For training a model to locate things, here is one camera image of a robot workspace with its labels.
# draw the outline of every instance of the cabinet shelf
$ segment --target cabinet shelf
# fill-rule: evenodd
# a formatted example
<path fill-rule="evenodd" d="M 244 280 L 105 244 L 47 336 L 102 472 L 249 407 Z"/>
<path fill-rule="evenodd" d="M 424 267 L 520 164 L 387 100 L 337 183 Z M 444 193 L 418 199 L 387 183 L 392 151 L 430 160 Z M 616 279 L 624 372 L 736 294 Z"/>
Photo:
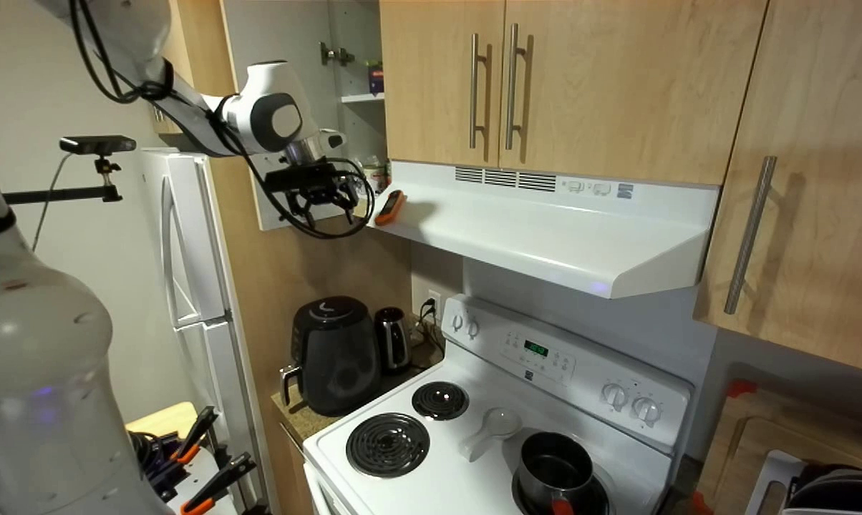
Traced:
<path fill-rule="evenodd" d="M 384 103 L 384 96 L 344 96 L 341 103 L 344 103 L 344 107 L 354 107 L 354 103 Z"/>

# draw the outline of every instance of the wooden cabinet door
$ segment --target wooden cabinet door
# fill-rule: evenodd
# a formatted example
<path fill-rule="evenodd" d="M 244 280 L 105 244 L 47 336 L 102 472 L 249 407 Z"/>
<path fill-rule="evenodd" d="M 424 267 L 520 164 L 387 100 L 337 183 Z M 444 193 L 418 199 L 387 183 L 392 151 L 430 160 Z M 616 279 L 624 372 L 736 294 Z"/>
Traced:
<path fill-rule="evenodd" d="M 498 160 L 500 0 L 380 0 L 392 160 Z"/>
<path fill-rule="evenodd" d="M 728 314 L 763 157 L 775 173 Z M 862 0 L 772 0 L 697 317 L 862 369 Z"/>
<path fill-rule="evenodd" d="M 504 166 L 720 183 L 760 14 L 763 0 L 510 0 Z"/>

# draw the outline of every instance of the refrigerator handle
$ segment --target refrigerator handle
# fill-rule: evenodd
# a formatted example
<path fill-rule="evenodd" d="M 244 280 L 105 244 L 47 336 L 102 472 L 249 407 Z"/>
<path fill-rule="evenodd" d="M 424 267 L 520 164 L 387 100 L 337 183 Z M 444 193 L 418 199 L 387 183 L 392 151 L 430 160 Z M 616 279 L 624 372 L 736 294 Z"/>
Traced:
<path fill-rule="evenodd" d="M 166 304 L 169 304 L 169 314 L 171 314 L 171 329 L 173 332 L 186 332 L 191 327 L 201 327 L 201 313 L 193 310 L 191 297 L 178 286 L 173 280 L 173 267 L 171 267 L 171 226 L 178 223 L 173 214 L 173 199 L 171 199 L 171 187 L 169 180 L 159 183 L 159 267 L 162 267 L 162 290 L 166 290 Z M 173 294 L 179 294 L 191 313 L 179 314 Z"/>

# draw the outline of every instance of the range hood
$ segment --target range hood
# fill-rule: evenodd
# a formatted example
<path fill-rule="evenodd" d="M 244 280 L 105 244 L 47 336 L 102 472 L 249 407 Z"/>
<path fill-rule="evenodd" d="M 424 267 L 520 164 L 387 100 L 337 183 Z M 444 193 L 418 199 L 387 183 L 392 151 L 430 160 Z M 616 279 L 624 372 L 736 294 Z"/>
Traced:
<path fill-rule="evenodd" d="M 693 286 L 719 190 L 392 164 L 380 233 L 596 297 Z"/>

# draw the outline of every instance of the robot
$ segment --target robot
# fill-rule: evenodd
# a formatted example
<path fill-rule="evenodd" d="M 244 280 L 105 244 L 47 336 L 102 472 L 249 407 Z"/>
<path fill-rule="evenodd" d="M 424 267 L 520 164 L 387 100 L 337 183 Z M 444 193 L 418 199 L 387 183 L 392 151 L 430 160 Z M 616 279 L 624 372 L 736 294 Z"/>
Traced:
<path fill-rule="evenodd" d="M 348 173 L 324 160 L 344 139 L 311 123 L 285 64 L 255 66 L 244 93 L 205 97 L 159 57 L 166 0 L 39 7 L 70 27 L 82 57 L 97 56 L 85 64 L 109 100 L 153 103 L 205 156 L 244 156 L 249 166 L 281 156 L 288 177 L 314 170 L 317 180 L 304 180 L 314 199 L 348 200 Z M 171 512 L 133 462 L 109 386 L 109 342 L 102 304 L 27 253 L 0 196 L 0 515 Z"/>

